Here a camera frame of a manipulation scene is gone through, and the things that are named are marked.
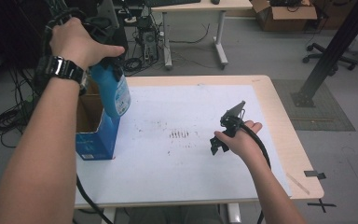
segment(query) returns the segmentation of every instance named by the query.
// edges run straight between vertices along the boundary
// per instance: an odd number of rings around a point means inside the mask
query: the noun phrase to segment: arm
[[[75,18],[54,27],[50,45],[54,55],[83,69],[124,51],[93,41]],[[49,81],[1,180],[0,224],[71,222],[78,94],[73,80]]]
[[[250,120],[246,121],[245,125],[255,133],[262,128],[260,123],[253,123]],[[281,184],[270,171],[259,146],[245,131],[237,131],[233,138],[220,132],[215,132],[214,134],[226,143],[231,151],[240,156],[248,166],[268,224],[306,223]]]

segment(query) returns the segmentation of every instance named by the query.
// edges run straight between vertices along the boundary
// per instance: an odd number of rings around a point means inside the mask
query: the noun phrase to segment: desk leg
[[[168,38],[167,12],[162,13],[162,29],[164,30],[164,62],[165,68],[172,69],[172,57],[170,49],[170,39]]]
[[[115,207],[109,207],[104,208],[103,214],[109,218],[113,223],[115,223],[115,216],[116,216],[116,208]]]
[[[228,60],[225,51],[223,50],[222,42],[221,42],[222,34],[223,34],[223,25],[225,23],[225,16],[226,16],[226,12],[220,11],[219,26],[217,27],[217,36],[213,37],[214,45],[216,46],[217,54],[219,55],[220,63],[223,65],[223,68],[225,68],[225,66],[228,64]]]
[[[227,211],[229,223],[241,223],[240,205],[238,203],[228,203]]]

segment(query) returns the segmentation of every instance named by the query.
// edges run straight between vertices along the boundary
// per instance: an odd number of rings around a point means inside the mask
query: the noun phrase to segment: black metal pole
[[[358,0],[353,6],[347,19],[337,30],[322,58],[316,63],[310,76],[299,92],[292,93],[292,99],[296,106],[314,106],[312,97],[331,72],[333,66],[349,47],[353,39],[358,35]]]

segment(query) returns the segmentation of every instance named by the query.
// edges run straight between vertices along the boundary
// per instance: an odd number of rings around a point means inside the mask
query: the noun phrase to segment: hand
[[[246,121],[245,125],[248,126],[254,133],[258,133],[263,127],[261,123],[254,123],[251,120]],[[243,129],[239,129],[232,138],[218,131],[214,132],[214,135],[220,141],[224,142],[232,152],[239,155],[246,164],[248,164],[249,161],[254,161],[258,158],[262,158],[264,160],[258,144]]]
[[[94,41],[78,18],[71,18],[64,25],[54,26],[52,33],[52,54],[74,62],[83,70],[104,57],[117,57],[124,52],[123,47],[103,45]]]

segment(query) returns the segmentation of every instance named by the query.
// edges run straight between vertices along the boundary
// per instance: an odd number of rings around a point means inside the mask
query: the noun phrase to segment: blue bottle
[[[105,58],[91,67],[91,76],[98,84],[106,114],[112,119],[123,116],[130,107],[131,96],[122,67]]]

